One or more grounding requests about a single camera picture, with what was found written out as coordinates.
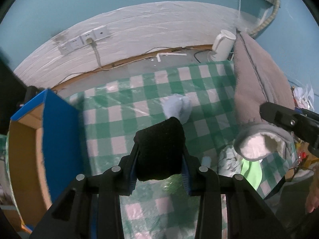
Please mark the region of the person's right hand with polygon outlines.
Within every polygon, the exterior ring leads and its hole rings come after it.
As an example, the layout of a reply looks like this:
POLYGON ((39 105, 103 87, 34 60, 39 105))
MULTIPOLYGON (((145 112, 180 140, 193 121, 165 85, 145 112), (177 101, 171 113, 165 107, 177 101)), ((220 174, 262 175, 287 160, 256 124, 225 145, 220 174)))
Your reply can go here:
POLYGON ((307 213, 312 213, 319 205, 319 188, 318 178, 314 177, 313 182, 309 188, 309 194, 305 202, 307 213))

